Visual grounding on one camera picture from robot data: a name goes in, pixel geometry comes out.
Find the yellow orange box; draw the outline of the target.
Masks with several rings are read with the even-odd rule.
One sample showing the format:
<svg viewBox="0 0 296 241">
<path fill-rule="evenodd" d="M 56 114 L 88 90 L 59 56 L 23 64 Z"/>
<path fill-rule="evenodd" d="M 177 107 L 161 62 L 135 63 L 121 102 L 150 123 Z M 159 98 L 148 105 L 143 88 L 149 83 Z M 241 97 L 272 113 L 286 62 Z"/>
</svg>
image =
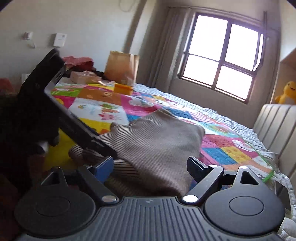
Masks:
<svg viewBox="0 0 296 241">
<path fill-rule="evenodd" d="M 113 92 L 124 94 L 124 95 L 132 95 L 132 93 L 133 93 L 133 87 L 132 86 L 129 86 L 129 85 L 124 85 L 124 84 L 116 83 L 114 85 Z"/>
</svg>

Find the beige curtain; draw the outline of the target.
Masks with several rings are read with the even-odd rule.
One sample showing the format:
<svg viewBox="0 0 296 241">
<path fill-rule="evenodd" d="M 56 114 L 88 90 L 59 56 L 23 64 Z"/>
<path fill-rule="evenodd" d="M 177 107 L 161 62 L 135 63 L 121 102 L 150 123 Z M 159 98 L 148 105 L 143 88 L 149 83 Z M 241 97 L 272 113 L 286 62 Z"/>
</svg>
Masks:
<svg viewBox="0 0 296 241">
<path fill-rule="evenodd" d="M 147 85 L 168 92 L 184 50 L 192 8 L 169 7 Z"/>
</svg>

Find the pink tissue box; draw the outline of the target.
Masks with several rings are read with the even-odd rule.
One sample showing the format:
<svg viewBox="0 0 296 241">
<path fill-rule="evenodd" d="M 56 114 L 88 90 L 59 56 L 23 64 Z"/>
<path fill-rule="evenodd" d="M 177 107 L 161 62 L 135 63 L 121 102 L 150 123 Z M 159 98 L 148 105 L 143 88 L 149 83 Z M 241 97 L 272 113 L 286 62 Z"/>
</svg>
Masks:
<svg viewBox="0 0 296 241">
<path fill-rule="evenodd" d="M 70 74 L 70 80 L 75 84 L 95 84 L 101 81 L 101 77 L 91 71 L 72 71 Z"/>
</svg>

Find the window with dark frame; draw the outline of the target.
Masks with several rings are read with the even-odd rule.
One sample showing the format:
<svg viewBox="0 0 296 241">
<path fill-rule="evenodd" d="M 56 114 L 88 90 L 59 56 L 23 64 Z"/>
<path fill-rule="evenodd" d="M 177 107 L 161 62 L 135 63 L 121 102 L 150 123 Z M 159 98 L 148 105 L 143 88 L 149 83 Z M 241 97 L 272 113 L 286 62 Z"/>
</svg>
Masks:
<svg viewBox="0 0 296 241">
<path fill-rule="evenodd" d="M 265 46 L 266 25 L 195 13 L 177 77 L 248 103 Z"/>
</svg>

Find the yellow duck plush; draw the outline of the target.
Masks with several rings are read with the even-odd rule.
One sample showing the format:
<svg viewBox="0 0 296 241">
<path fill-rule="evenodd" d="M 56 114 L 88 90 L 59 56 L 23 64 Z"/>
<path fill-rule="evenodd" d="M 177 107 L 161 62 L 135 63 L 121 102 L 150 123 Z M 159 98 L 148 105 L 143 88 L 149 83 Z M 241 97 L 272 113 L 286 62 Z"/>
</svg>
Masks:
<svg viewBox="0 0 296 241">
<path fill-rule="evenodd" d="M 294 81 L 289 81 L 284 89 L 283 94 L 275 98 L 276 104 L 295 104 L 296 102 L 296 83 Z"/>
</svg>

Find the pink red clothes pile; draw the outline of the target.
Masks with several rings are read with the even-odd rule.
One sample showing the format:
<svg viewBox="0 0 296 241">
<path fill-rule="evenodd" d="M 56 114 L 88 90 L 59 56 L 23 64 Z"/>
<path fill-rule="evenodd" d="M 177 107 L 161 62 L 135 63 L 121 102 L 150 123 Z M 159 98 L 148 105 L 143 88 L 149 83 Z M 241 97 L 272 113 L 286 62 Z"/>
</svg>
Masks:
<svg viewBox="0 0 296 241">
<path fill-rule="evenodd" d="M 90 57 L 74 57 L 67 56 L 62 57 L 62 60 L 66 64 L 66 70 L 70 70 L 74 68 L 75 71 L 83 72 L 83 71 L 93 71 L 96 70 L 94 66 L 93 59 Z"/>
</svg>

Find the white wall switch box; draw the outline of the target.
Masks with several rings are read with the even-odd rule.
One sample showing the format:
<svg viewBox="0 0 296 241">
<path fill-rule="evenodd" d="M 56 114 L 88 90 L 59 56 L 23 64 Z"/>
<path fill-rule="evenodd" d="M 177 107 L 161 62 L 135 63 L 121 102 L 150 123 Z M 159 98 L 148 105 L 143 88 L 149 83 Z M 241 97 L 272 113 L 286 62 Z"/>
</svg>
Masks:
<svg viewBox="0 0 296 241">
<path fill-rule="evenodd" d="M 67 38 L 67 35 L 64 33 L 56 33 L 53 46 L 58 48 L 63 47 L 65 45 L 66 38 Z"/>
</svg>

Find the brown paper bag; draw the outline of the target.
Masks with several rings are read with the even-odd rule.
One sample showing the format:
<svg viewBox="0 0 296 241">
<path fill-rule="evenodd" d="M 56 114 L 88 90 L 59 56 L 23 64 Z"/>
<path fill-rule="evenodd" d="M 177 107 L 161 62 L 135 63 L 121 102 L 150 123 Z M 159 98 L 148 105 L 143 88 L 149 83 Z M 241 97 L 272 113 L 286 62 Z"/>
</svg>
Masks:
<svg viewBox="0 0 296 241">
<path fill-rule="evenodd" d="M 104 77 L 116 83 L 133 86 L 136 83 L 139 55 L 110 51 Z"/>
</svg>

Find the colourful patchwork quilt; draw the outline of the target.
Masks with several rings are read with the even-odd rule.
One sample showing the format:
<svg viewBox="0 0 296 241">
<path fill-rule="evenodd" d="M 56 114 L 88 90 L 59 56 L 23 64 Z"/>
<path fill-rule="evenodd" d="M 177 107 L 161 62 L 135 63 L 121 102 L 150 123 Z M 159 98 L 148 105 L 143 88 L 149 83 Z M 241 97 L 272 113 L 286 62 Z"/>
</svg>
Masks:
<svg viewBox="0 0 296 241">
<path fill-rule="evenodd" d="M 274 174 L 274 154 L 257 134 L 216 111 L 202 108 L 154 88 L 137 85 L 131 95 L 100 84 L 57 84 L 48 93 L 58 104 L 99 135 L 112 124 L 139 123 L 153 141 L 168 138 L 177 125 L 198 125 L 204 130 L 200 160 L 235 171 L 248 166 L 264 182 Z"/>
</svg>

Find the beige padded headboard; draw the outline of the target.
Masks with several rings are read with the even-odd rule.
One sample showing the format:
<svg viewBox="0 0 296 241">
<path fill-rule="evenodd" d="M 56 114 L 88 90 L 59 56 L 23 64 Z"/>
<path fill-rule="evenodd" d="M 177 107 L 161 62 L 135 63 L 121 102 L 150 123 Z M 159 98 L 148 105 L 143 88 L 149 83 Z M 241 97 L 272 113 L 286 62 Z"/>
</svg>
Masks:
<svg viewBox="0 0 296 241">
<path fill-rule="evenodd" d="M 253 126 L 258 139 L 278 154 L 281 173 L 289 178 L 295 173 L 295 105 L 265 104 Z"/>
</svg>

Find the white smartphone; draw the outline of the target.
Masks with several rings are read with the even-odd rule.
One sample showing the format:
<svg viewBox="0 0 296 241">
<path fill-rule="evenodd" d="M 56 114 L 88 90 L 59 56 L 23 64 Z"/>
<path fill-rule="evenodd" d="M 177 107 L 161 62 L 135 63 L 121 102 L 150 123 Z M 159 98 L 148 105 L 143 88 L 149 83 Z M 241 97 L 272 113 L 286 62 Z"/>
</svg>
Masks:
<svg viewBox="0 0 296 241">
<path fill-rule="evenodd" d="M 281 203 L 285 207 L 286 213 L 291 212 L 290 196 L 286 183 L 274 182 L 274 192 L 276 196 L 281 200 Z"/>
</svg>

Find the beige striped knit garment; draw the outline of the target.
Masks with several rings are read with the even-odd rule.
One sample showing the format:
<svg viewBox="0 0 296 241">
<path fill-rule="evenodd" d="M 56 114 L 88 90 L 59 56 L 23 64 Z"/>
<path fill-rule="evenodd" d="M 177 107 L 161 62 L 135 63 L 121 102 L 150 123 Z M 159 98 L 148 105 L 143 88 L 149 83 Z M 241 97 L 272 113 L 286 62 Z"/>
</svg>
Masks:
<svg viewBox="0 0 296 241">
<path fill-rule="evenodd" d="M 104 184 L 118 196 L 183 196 L 192 182 L 187 159 L 199 156 L 204 134 L 163 108 L 128 125 L 112 123 L 99 136 L 117 152 Z"/>
</svg>

